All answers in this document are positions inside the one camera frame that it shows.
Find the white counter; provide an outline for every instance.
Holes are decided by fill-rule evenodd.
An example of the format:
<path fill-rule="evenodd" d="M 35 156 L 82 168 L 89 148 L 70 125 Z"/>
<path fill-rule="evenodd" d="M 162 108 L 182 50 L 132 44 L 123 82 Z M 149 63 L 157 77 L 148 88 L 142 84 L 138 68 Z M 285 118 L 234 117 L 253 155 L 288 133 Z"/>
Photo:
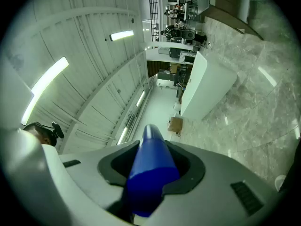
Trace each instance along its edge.
<path fill-rule="evenodd" d="M 217 61 L 214 55 L 204 58 L 197 52 L 182 97 L 182 116 L 193 120 L 203 119 L 224 97 L 236 79 L 237 74 Z"/>

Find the cardboard box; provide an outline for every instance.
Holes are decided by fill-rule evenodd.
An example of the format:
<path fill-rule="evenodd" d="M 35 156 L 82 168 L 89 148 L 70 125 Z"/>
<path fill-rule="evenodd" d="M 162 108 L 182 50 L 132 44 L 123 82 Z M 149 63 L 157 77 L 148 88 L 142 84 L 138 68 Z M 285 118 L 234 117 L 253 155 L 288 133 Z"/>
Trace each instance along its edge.
<path fill-rule="evenodd" d="M 170 66 L 171 66 L 170 73 L 177 73 L 177 67 L 181 67 L 180 64 L 176 64 L 176 63 L 171 63 Z"/>
<path fill-rule="evenodd" d="M 183 119 L 172 117 L 170 119 L 170 123 L 168 125 L 167 130 L 173 132 L 180 132 L 182 130 L 182 126 L 183 126 Z"/>

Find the gray marble floor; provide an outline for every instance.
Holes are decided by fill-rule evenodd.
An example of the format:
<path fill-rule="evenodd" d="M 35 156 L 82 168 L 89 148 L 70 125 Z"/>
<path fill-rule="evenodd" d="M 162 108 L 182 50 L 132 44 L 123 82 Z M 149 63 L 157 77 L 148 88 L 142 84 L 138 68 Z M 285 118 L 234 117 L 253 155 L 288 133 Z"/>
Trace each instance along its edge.
<path fill-rule="evenodd" d="M 301 50 L 271 0 L 251 0 L 248 21 L 264 41 L 205 18 L 211 47 L 201 53 L 214 53 L 238 79 L 203 120 L 184 119 L 180 142 L 226 154 L 273 186 L 299 141 Z"/>

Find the machine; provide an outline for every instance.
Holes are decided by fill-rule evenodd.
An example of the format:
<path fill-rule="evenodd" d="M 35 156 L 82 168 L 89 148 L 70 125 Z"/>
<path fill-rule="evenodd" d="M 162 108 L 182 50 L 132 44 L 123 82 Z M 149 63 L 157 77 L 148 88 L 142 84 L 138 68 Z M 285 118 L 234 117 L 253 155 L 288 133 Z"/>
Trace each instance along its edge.
<path fill-rule="evenodd" d="M 26 131 L 2 132 L 4 175 L 44 225 L 257 225 L 277 193 L 227 156 L 164 141 L 147 125 L 141 141 L 58 155 Z"/>

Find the black vent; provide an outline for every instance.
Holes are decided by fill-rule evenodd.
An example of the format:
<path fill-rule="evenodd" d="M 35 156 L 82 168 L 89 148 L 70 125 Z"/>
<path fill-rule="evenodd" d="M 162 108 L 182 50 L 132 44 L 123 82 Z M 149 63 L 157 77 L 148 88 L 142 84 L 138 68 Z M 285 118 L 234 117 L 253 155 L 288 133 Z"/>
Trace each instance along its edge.
<path fill-rule="evenodd" d="M 249 216 L 263 207 L 263 204 L 244 182 L 233 183 L 231 187 Z"/>

